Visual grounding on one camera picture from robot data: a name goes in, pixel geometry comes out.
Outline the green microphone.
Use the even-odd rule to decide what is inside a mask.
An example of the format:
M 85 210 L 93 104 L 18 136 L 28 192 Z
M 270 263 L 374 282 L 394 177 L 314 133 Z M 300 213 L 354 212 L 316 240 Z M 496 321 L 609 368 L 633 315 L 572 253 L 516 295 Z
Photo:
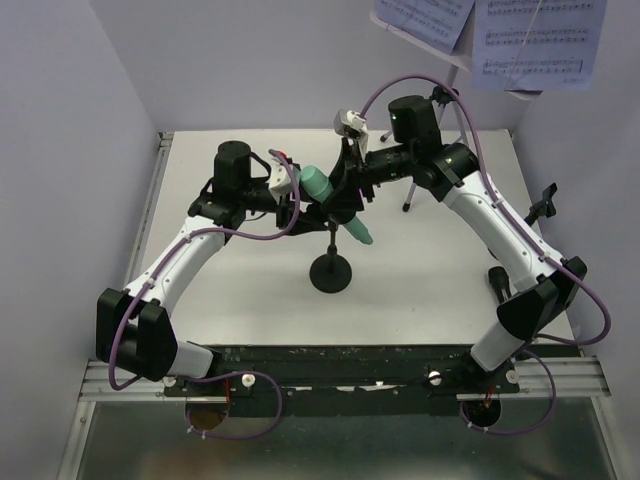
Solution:
M 343 226 L 362 244 L 373 244 L 373 237 L 356 211 L 353 208 L 335 205 L 335 200 L 338 199 L 337 190 L 324 172 L 314 165 L 308 165 L 301 170 L 299 180 L 306 194 L 318 202 L 335 223 Z

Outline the black mic stand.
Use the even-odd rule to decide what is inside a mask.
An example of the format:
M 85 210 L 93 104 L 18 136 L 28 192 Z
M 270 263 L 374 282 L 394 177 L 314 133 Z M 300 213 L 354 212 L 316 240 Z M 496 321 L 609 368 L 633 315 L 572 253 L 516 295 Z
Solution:
M 336 294 L 345 290 L 352 280 L 351 265 L 338 253 L 337 230 L 338 225 L 329 221 L 329 245 L 326 252 L 313 261 L 309 270 L 309 279 L 312 285 L 318 291 L 326 294 Z
M 533 226 L 540 218 L 551 218 L 556 215 L 553 197 L 557 190 L 557 184 L 552 183 L 542 192 L 541 199 L 529 207 L 528 214 L 524 217 L 527 225 Z

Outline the black microphone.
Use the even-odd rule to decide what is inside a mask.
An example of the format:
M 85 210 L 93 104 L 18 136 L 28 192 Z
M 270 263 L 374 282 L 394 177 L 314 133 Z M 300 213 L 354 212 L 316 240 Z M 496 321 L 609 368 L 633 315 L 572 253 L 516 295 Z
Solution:
M 488 270 L 488 283 L 493 290 L 499 304 L 511 297 L 510 279 L 506 270 L 501 266 L 495 266 Z

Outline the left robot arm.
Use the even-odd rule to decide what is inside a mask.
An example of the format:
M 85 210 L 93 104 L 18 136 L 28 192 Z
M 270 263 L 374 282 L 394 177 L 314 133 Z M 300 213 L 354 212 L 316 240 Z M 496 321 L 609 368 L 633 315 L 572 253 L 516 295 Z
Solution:
M 269 153 L 266 162 L 245 142 L 220 144 L 212 176 L 169 245 L 125 287 L 99 296 L 95 348 L 112 389 L 165 377 L 186 377 L 201 395 L 220 387 L 215 351 L 179 340 L 171 315 L 200 270 L 232 238 L 270 242 L 301 225 L 309 199 L 302 168 L 282 151 Z M 130 373 L 131 381 L 119 382 L 117 370 Z

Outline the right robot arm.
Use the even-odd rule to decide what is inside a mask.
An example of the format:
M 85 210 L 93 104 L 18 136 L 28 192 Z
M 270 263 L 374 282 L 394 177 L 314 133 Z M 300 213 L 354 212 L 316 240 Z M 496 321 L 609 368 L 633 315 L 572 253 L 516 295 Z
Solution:
M 388 106 L 395 146 L 368 150 L 365 118 L 341 110 L 334 130 L 342 138 L 338 161 L 329 176 L 332 193 L 321 207 L 344 225 L 354 220 L 373 189 L 410 177 L 456 213 L 505 268 L 516 293 L 502 302 L 497 319 L 470 349 L 460 379 L 480 392 L 496 380 L 496 369 L 568 309 L 587 273 L 579 257 L 565 258 L 523 219 L 495 185 L 482 176 L 480 162 L 461 144 L 446 144 L 430 100 L 411 95 Z

